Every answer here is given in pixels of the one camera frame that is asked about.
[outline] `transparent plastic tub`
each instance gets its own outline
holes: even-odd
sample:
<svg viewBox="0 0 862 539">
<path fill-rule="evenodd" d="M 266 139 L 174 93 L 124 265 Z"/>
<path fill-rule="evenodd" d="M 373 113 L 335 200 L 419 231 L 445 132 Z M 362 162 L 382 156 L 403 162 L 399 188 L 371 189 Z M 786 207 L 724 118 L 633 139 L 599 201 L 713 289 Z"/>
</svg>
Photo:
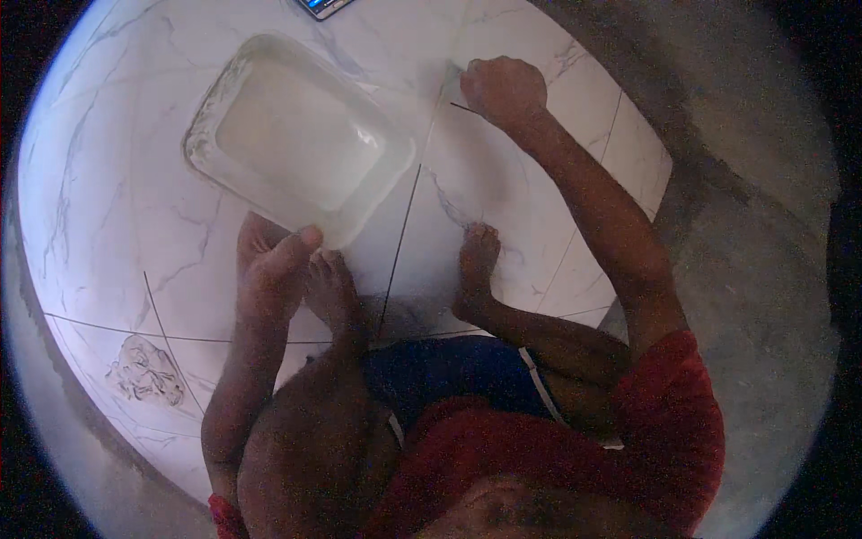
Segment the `transparent plastic tub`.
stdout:
<svg viewBox="0 0 862 539">
<path fill-rule="evenodd" d="M 258 34 L 212 85 L 183 140 L 188 162 L 289 230 L 342 248 L 415 158 L 409 133 L 291 38 Z"/>
</svg>

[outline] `red shirt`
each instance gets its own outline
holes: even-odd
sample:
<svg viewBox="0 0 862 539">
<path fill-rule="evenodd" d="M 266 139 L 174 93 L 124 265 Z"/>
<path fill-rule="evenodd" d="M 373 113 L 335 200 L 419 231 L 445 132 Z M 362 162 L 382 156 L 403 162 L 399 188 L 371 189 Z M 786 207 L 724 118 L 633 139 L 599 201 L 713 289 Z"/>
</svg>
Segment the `red shirt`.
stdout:
<svg viewBox="0 0 862 539">
<path fill-rule="evenodd" d="M 412 536 L 475 481 L 510 473 L 549 487 L 639 506 L 691 534 L 715 497 L 724 428 L 695 337 L 653 345 L 614 390 L 623 450 L 538 417 L 492 410 L 481 398 L 435 404 L 409 435 L 409 452 L 360 536 Z"/>
</svg>

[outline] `gray concrete surface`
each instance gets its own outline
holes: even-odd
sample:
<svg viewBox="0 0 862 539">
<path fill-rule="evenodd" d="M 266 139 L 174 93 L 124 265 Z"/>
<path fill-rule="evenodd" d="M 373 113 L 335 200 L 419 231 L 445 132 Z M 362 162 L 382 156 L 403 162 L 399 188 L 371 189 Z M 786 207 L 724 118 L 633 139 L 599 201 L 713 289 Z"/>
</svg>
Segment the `gray concrete surface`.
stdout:
<svg viewBox="0 0 862 539">
<path fill-rule="evenodd" d="M 828 126 L 797 54 L 748 3 L 534 2 L 578 39 L 674 159 L 657 226 L 721 404 L 728 457 L 697 531 L 756 533 L 828 403 Z M 619 305 L 603 328 L 620 337 Z"/>
<path fill-rule="evenodd" d="M 824 277 L 837 179 L 816 97 L 776 25 L 747 3 L 534 2 L 608 69 L 674 159 L 657 226 L 728 439 L 697 534 L 751 536 L 805 456 L 838 343 Z M 3 251 L 14 253 L 16 222 L 4 217 Z M 203 507 L 135 458 L 70 382 L 22 261 L 3 257 L 16 366 L 86 513 L 106 536 L 211 536 Z M 618 306 L 603 327 L 624 335 Z"/>
</svg>

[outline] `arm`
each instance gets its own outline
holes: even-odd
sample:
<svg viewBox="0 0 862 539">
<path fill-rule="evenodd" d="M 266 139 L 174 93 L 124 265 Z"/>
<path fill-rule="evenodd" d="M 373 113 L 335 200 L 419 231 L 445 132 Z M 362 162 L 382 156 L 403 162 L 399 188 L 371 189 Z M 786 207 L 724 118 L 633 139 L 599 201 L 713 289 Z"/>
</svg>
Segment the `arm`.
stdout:
<svg viewBox="0 0 862 539">
<path fill-rule="evenodd" d="M 222 377 L 201 425 L 213 493 L 239 507 L 236 478 L 249 433 L 272 397 L 290 318 L 302 300 L 303 270 L 320 245 L 317 229 L 288 235 L 249 213 L 237 240 L 236 325 Z"/>
<path fill-rule="evenodd" d="M 685 329 L 667 252 L 638 204 L 547 110 L 541 73 L 520 60 L 474 60 L 461 76 L 468 104 L 508 134 L 558 186 L 626 313 L 637 359 Z"/>
</svg>

